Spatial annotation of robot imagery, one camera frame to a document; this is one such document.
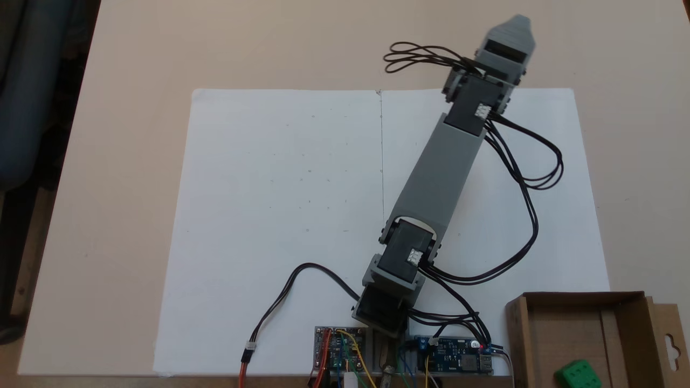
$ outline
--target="gray 3d-printed robot arm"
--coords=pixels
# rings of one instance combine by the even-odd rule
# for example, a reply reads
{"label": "gray 3d-printed robot arm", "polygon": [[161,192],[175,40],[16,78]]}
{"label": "gray 3d-printed robot arm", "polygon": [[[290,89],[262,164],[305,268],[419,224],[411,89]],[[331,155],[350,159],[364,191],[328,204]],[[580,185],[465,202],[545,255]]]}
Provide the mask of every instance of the gray 3d-printed robot arm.
{"label": "gray 3d-printed robot arm", "polygon": [[492,28],[471,61],[451,70],[443,93],[451,103],[426,143],[398,197],[379,241],[386,245],[364,274],[353,317],[397,337],[424,284],[420,262],[433,261],[491,111],[503,113],[534,51],[530,21],[516,15]]}

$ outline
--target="table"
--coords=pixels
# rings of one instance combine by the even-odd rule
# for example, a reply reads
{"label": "table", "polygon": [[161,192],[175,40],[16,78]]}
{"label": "table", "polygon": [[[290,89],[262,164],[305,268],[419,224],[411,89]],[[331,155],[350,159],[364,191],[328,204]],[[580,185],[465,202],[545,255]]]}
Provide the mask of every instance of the table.
{"label": "table", "polygon": [[152,374],[196,88],[421,89],[409,39],[466,55],[529,16],[523,86],[573,87],[612,289],[677,302],[690,332],[690,23],[680,1],[108,1],[101,5],[19,366]]}

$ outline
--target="green block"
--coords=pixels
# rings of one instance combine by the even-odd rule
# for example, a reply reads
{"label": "green block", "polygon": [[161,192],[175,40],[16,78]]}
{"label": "green block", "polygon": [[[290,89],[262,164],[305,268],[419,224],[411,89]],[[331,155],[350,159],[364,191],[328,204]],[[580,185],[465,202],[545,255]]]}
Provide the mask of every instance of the green block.
{"label": "green block", "polygon": [[601,388],[602,381],[587,360],[576,360],[556,371],[563,388]]}

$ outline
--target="white paper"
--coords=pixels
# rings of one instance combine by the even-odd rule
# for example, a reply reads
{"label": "white paper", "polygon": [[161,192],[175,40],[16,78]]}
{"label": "white paper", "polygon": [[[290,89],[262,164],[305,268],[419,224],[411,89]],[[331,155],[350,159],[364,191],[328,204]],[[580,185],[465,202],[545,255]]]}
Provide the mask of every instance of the white paper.
{"label": "white paper", "polygon": [[[197,90],[154,370],[237,374],[290,272],[326,265],[358,293],[382,227],[380,96]],[[314,326],[356,325],[321,272],[299,275],[259,336],[250,374],[304,374]]]}
{"label": "white paper", "polygon": [[[245,341],[302,262],[327,266],[361,292],[384,220],[448,108],[438,90],[195,91],[154,370],[237,374]],[[523,261],[488,284],[456,287],[501,345],[504,306],[522,292],[609,290],[572,91],[518,89],[506,116],[557,144],[565,175],[531,191],[540,235]],[[500,130],[525,175],[552,167],[547,148]],[[436,264],[484,272],[530,232],[517,184],[483,146]],[[304,271],[260,332],[248,374],[308,374],[314,326],[360,326],[353,304],[323,273]],[[463,312],[431,281],[416,307]],[[411,325],[413,334],[434,331]]]}

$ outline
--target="brown cardboard box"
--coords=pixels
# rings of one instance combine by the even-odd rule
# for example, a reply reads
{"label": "brown cardboard box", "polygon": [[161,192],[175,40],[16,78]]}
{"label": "brown cardboard box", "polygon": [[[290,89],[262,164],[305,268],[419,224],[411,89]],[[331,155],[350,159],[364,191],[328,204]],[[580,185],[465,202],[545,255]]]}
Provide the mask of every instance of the brown cardboard box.
{"label": "brown cardboard box", "polygon": [[[588,360],[604,388],[690,387],[678,308],[644,292],[524,293],[506,305],[517,388],[560,388],[554,372]],[[680,356],[671,369],[664,337]]]}

